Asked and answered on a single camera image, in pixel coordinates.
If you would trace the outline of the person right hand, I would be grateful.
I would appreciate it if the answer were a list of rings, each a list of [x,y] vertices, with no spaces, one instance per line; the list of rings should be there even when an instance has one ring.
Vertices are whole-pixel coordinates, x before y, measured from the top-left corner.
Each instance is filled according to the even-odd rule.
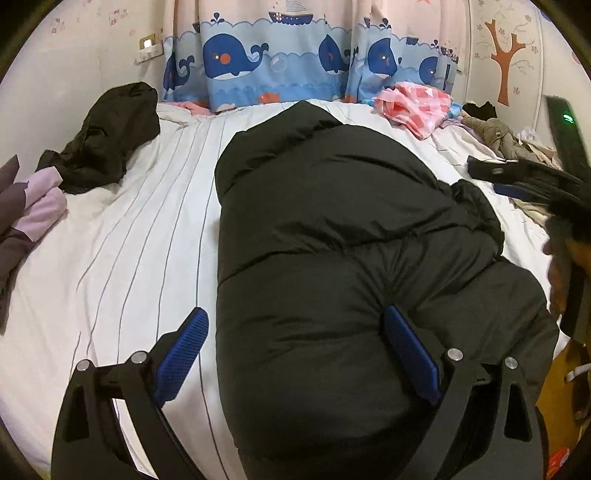
[[[558,319],[568,305],[572,267],[581,267],[587,278],[590,278],[590,244],[573,239],[560,220],[549,220],[546,227],[549,239],[543,247],[543,253],[551,257],[547,274],[550,313],[554,319]]]

